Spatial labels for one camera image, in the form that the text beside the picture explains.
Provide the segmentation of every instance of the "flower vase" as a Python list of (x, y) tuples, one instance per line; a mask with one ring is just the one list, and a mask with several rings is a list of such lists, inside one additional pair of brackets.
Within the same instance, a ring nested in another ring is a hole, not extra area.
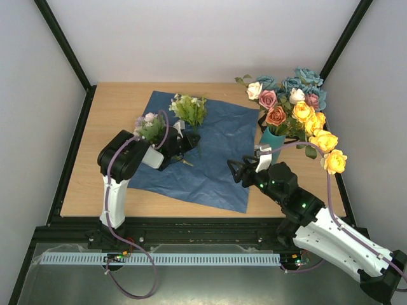
[[(260, 144), (268, 144), (272, 149), (280, 148), (284, 145), (284, 141), (286, 140), (285, 135), (274, 135), (270, 132), (269, 128), (266, 128), (263, 136), (260, 139)], [(272, 154), (272, 164), (276, 163), (279, 159), (281, 151), (274, 152)]]

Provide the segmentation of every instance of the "white wall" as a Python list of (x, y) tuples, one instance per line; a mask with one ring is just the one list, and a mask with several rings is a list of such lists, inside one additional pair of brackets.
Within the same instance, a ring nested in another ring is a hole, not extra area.
[(45, 224), (85, 91), (34, 1), (0, 1), (0, 304)]
[[(358, 225), (407, 253), (406, 14), (403, 0), (373, 1), (324, 88)], [(407, 294), (394, 298), (407, 303)]]
[(321, 70), (359, 0), (48, 0), (91, 83)]

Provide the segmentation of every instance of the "plastic sheet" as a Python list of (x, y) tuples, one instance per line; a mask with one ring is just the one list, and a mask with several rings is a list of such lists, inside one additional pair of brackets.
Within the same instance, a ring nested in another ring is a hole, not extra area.
[[(178, 118), (168, 107), (174, 94), (154, 91), (144, 114), (163, 109), (173, 125)], [(249, 190), (233, 181), (226, 161), (253, 154), (259, 111), (217, 100), (208, 100), (206, 107), (208, 115), (198, 128), (200, 153), (195, 148), (184, 157), (193, 166), (176, 162), (159, 172), (141, 164), (128, 187), (246, 213)]]

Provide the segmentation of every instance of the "black metal frame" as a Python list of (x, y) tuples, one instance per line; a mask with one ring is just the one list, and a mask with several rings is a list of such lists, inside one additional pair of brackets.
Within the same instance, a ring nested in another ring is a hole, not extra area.
[[(60, 209), (64, 202), (69, 179), (92, 105), (93, 96), (95, 95), (96, 86), (90, 84), (46, 0), (34, 0), (34, 2), (37, 4), (39, 11), (50, 27), (50, 30), (58, 41), (58, 44), (82, 86), (86, 90), (86, 97), (83, 102), (71, 146), (69, 147), (66, 162), (48, 216), (47, 225), (35, 229), (9, 304), (16, 304), (18, 302), (37, 243), (87, 243), (88, 239), (85, 233), (95, 229), (98, 224), (97, 217), (62, 218), (60, 216)], [(321, 71), (321, 78), (326, 79), (328, 77), (328, 74), (372, 2), (373, 0), (360, 1), (334, 50), (325, 63)], [(347, 215), (344, 220), (355, 226), (356, 223), (352, 213), (352, 207), (350, 206), (345, 185), (340, 174), (336, 174), (336, 181)], [(135, 240), (138, 240), (138, 237), (143, 237), (144, 241), (138, 243), (146, 248), (160, 243), (232, 243), (244, 247), (256, 247), (260, 250), (273, 250), (274, 252), (282, 254), (298, 251), (298, 249), (295, 248), (283, 248), (277, 241), (276, 228), (282, 222), (282, 219), (283, 218), (207, 219), (128, 217), (126, 218), (125, 224), (128, 231), (132, 233), (132, 236), (137, 237)]]

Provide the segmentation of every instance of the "yellow flower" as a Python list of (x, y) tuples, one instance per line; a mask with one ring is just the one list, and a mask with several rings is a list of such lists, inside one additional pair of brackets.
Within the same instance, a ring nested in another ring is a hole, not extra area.
[(323, 126), (324, 125), (321, 124), (318, 117), (316, 115), (313, 115), (305, 122), (304, 129), (307, 135), (310, 136), (314, 133), (314, 131), (321, 129)]
[(324, 153), (332, 151), (338, 145), (338, 137), (326, 130), (317, 129), (314, 131), (314, 137), (310, 137), (308, 141), (317, 145)]
[(325, 120), (326, 120), (325, 114), (323, 114), (322, 112), (317, 112), (315, 115), (317, 116), (318, 121), (321, 122), (321, 125), (324, 126)]
[(297, 121), (305, 123), (315, 114), (315, 109), (308, 106), (304, 101), (299, 101), (293, 109), (293, 116)]
[(343, 173), (346, 166), (347, 156), (342, 151), (334, 149), (330, 154), (325, 154), (321, 159), (321, 165), (328, 171), (328, 174)]

